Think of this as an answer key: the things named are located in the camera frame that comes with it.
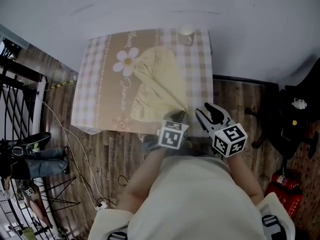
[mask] office chair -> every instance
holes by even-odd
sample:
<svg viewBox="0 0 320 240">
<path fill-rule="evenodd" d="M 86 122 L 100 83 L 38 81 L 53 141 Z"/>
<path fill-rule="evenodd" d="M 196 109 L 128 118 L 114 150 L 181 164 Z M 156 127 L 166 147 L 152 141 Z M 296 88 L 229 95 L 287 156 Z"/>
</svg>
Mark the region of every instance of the office chair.
<svg viewBox="0 0 320 240">
<path fill-rule="evenodd" d="M 252 143 L 258 149 L 265 138 L 283 156 L 283 166 L 291 159 L 301 142 L 308 144 L 308 157 L 311 159 L 317 150 L 319 134 L 314 132 L 313 138 L 305 136 L 308 124 L 320 119 L 320 58 L 313 65 L 309 74 L 297 86 L 286 85 L 279 91 L 277 86 L 268 86 L 261 100 L 261 110 L 254 113 L 249 108 L 245 114 L 260 119 L 262 134 Z M 298 109 L 293 102 L 306 102 L 305 109 Z"/>
</svg>

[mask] white wall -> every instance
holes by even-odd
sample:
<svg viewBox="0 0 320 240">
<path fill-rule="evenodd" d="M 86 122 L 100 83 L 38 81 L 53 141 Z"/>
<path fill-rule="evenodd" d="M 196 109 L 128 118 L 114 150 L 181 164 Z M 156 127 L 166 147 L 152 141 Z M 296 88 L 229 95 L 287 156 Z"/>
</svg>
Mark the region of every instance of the white wall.
<svg viewBox="0 0 320 240">
<path fill-rule="evenodd" d="M 0 22 L 76 71 L 89 38 L 183 23 L 209 28 L 214 74 L 277 81 L 320 47 L 320 0 L 0 0 Z"/>
</svg>

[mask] small object on table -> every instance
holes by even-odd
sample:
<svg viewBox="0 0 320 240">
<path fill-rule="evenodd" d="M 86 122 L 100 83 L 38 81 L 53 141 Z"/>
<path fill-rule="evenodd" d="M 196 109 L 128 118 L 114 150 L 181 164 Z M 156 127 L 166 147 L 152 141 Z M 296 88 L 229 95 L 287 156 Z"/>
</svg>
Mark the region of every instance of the small object on table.
<svg viewBox="0 0 320 240">
<path fill-rule="evenodd" d="M 182 25 L 179 28 L 178 41 L 181 45 L 192 46 L 195 39 L 195 29 L 190 24 Z"/>
</svg>

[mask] wooden floor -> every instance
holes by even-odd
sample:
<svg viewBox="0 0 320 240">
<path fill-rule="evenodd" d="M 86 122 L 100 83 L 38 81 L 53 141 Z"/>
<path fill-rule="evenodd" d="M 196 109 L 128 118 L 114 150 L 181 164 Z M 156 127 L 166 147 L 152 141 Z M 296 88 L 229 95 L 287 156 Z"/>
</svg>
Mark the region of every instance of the wooden floor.
<svg viewBox="0 0 320 240">
<path fill-rule="evenodd" d="M 64 71 L 55 59 L 33 46 L 29 50 L 21 52 L 18 62 L 46 75 L 49 83 L 53 85 L 71 80 L 73 77 L 70 72 Z M 235 121 L 242 124 L 248 133 L 243 157 L 265 190 L 270 182 L 271 175 L 280 168 L 282 158 L 268 141 L 259 149 L 251 147 L 251 142 L 260 136 L 261 126 L 256 118 L 244 114 L 245 108 L 251 108 L 253 111 L 259 110 L 264 87 L 257 84 L 222 80 L 214 80 L 213 86 L 214 103 L 224 107 Z M 121 185 L 125 183 L 123 177 L 119 181 L 118 177 L 123 175 L 129 179 L 142 162 L 141 142 L 135 133 L 104 131 L 91 136 L 71 126 L 75 88 L 75 85 L 70 85 L 50 90 L 47 92 L 46 102 L 56 112 L 61 123 L 67 129 L 73 131 L 84 146 L 101 195 L 116 203 L 123 190 Z M 58 121 L 47 108 L 43 114 L 43 125 L 43 130 L 52 134 L 47 148 L 68 145 Z M 319 125 L 315 124 L 311 128 L 313 130 L 318 129 Z M 79 142 L 70 134 L 68 134 L 68 139 L 81 174 L 91 186 L 94 198 L 101 201 L 102 197 L 97 191 L 94 178 Z M 208 140 L 193 139 L 192 141 L 204 143 Z M 318 152 L 314 159 L 309 161 L 306 158 L 306 148 L 301 146 L 297 155 L 289 162 L 291 168 L 295 168 L 302 173 L 301 187 L 305 194 L 303 204 L 294 222 L 300 229 L 308 231 L 311 239 L 316 239 L 320 233 L 320 195 L 318 193 L 320 186 L 316 179 L 320 174 L 320 171 L 318 171 L 320 153 Z M 88 237 L 96 215 L 96 210 L 93 207 L 93 205 L 96 205 L 96 201 L 92 199 L 92 204 L 77 171 L 75 161 L 71 157 L 70 170 L 69 175 L 58 174 L 49 177 L 48 180 L 51 185 L 55 185 L 76 176 L 76 180 L 67 187 L 59 196 L 59 199 L 81 202 L 81 204 L 56 211 L 55 216 L 60 226 L 68 230 L 69 239 L 84 240 Z M 57 196 L 61 189 L 62 187 L 55 189 L 52 196 Z M 54 203 L 55 209 L 63 207 L 66 207 L 66 205 Z"/>
</svg>

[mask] power strip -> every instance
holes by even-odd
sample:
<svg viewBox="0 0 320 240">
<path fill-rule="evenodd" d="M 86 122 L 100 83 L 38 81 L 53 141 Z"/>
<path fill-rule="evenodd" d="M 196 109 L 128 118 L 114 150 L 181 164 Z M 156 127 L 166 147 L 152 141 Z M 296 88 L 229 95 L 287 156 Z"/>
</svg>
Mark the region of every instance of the power strip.
<svg viewBox="0 0 320 240">
<path fill-rule="evenodd" d="M 99 210 L 101 210 L 101 209 L 107 209 L 108 208 L 108 205 L 106 204 L 106 202 L 105 201 L 102 201 L 101 203 L 100 203 L 100 206 L 97 206 L 95 209 L 97 210 L 97 211 L 99 211 Z"/>
</svg>

